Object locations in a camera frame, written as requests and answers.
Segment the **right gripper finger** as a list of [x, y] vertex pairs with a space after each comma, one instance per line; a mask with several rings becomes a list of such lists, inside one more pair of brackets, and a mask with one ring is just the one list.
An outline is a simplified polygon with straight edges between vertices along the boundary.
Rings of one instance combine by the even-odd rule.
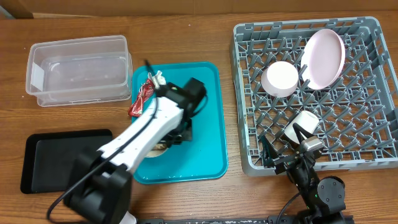
[[262, 144], [262, 165], [264, 167], [273, 167], [274, 159], [279, 158], [277, 151], [265, 136], [261, 136], [260, 142]]
[[306, 131], [303, 127], [301, 127], [298, 123], [294, 123], [292, 125], [294, 133], [296, 135], [297, 141], [295, 142], [299, 145], [302, 141], [314, 137], [314, 134]]

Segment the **grey bowl with rice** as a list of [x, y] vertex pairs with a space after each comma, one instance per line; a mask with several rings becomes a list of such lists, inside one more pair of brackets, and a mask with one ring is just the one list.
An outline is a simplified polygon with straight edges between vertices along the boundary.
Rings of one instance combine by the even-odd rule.
[[146, 157], [157, 157], [167, 151], [168, 147], [166, 144], [156, 144], [154, 148], [146, 154]]

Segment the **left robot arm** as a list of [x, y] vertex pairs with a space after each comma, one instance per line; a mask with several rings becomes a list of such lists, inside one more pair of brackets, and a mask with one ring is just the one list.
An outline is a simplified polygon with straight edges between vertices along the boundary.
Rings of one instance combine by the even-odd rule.
[[191, 118], [206, 98], [204, 84], [191, 78], [180, 88], [155, 84], [150, 106], [123, 133], [97, 150], [85, 149], [76, 157], [68, 189], [48, 208], [63, 202], [88, 223], [136, 223], [129, 213], [132, 176], [156, 144], [178, 143]]

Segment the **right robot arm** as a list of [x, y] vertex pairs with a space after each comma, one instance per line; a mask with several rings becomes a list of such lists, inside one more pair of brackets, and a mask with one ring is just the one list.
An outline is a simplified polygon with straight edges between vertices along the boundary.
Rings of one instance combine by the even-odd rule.
[[[324, 148], [324, 143], [317, 136], [294, 123], [293, 129], [299, 146], [289, 156], [279, 157], [272, 144], [264, 136], [262, 144], [262, 163], [266, 167], [274, 167], [277, 175], [286, 173], [298, 193], [295, 194], [281, 209], [276, 223], [353, 223], [342, 211], [345, 205], [345, 183], [337, 176], [320, 179], [314, 166]], [[302, 197], [306, 209], [295, 216], [284, 218], [288, 206], [297, 198]]]

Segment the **white tissue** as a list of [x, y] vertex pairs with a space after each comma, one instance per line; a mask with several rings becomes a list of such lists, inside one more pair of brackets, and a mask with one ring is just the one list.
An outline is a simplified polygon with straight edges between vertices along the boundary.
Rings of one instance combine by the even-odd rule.
[[162, 75], [162, 72], [160, 70], [157, 71], [157, 73], [148, 73], [148, 78], [152, 81], [154, 88], [157, 90], [160, 88], [161, 85], [166, 85], [167, 82]]

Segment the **pink round plate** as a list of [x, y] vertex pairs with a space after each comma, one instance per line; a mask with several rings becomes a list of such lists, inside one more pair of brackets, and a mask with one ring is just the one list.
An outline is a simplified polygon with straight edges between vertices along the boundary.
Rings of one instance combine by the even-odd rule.
[[322, 29], [314, 33], [307, 42], [300, 66], [304, 81], [313, 90], [321, 90], [340, 76], [345, 62], [345, 47], [342, 38], [333, 30]]

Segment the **pink small bowl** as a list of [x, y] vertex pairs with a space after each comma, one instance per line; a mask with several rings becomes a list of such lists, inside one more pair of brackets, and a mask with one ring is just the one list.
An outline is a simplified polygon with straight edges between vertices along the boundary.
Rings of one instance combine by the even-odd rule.
[[285, 61], [272, 63], [261, 76], [261, 85], [266, 93], [279, 98], [293, 94], [298, 81], [298, 70]]

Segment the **white paper cup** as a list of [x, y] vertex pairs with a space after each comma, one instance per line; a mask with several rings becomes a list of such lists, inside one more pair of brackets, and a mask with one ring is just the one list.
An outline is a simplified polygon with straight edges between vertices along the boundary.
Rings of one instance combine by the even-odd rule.
[[319, 124], [318, 117], [309, 112], [309, 111], [301, 111], [285, 128], [284, 134], [287, 138], [289, 138], [294, 143], [298, 144], [299, 140], [297, 139], [296, 133], [293, 129], [293, 124], [297, 123], [304, 130], [313, 134], [314, 130], [317, 128]]

